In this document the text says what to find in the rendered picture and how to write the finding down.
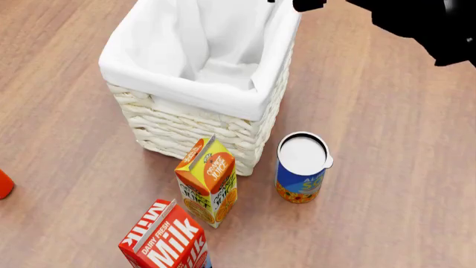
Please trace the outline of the red milk carton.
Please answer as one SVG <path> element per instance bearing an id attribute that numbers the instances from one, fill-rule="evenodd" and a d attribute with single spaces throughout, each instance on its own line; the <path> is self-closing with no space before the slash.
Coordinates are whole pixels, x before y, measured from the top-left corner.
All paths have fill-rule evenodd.
<path id="1" fill-rule="evenodd" d="M 156 200 L 118 247 L 132 268 L 213 268 L 204 229 L 175 200 Z"/>

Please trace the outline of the orange juice carton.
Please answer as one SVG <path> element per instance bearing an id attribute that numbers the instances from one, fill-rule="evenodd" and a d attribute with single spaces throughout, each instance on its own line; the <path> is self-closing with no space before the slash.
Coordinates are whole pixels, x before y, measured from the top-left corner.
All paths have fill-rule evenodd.
<path id="1" fill-rule="evenodd" d="M 215 229 L 237 201 L 234 156 L 213 135 L 202 138 L 175 169 L 184 204 Z"/>

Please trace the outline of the red bottle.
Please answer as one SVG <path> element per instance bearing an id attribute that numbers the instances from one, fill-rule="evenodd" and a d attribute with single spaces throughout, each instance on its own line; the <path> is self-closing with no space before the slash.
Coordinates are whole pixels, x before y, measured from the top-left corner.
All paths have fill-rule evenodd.
<path id="1" fill-rule="evenodd" d="M 0 169 L 0 200 L 7 198 L 13 191 L 15 183 L 13 180 Z"/>

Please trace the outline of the white woven basket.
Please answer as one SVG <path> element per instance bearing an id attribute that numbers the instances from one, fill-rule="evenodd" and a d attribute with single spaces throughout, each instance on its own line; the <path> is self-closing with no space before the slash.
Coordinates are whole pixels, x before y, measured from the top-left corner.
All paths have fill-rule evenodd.
<path id="1" fill-rule="evenodd" d="M 260 120 L 250 121 L 157 98 L 106 82 L 136 141 L 145 149 L 182 159 L 200 139 L 215 136 L 237 161 L 237 173 L 251 175 L 274 126 L 285 93 L 292 46 Z"/>

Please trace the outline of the white cloth basket liner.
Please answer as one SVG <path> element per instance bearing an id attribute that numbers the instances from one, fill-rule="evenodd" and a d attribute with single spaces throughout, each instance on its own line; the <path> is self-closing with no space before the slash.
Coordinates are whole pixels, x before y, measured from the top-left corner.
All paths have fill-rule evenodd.
<path id="1" fill-rule="evenodd" d="M 125 89 L 256 121 L 299 23 L 292 0 L 137 0 L 100 71 Z"/>

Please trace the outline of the blue soup can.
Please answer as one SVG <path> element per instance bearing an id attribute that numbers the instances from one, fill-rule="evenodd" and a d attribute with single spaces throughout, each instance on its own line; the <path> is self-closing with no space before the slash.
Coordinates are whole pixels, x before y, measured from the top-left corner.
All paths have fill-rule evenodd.
<path id="1" fill-rule="evenodd" d="M 277 146 L 274 186 L 288 202 L 311 202 L 332 165 L 329 148 L 318 135 L 307 131 L 290 133 Z"/>

